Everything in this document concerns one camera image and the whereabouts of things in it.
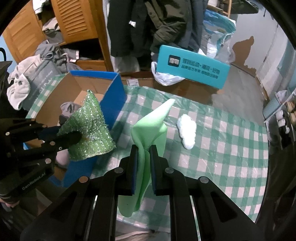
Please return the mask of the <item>person's left hand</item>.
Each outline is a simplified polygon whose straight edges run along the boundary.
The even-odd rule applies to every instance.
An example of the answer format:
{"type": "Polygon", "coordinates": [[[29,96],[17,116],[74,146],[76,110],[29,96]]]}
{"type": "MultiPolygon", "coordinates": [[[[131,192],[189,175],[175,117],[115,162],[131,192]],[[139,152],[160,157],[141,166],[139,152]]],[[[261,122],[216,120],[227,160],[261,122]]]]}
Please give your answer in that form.
{"type": "Polygon", "coordinates": [[[13,207],[17,206],[20,202],[18,201],[16,203],[6,203],[2,199],[0,199],[0,203],[4,203],[7,207],[13,208],[13,207]]]}

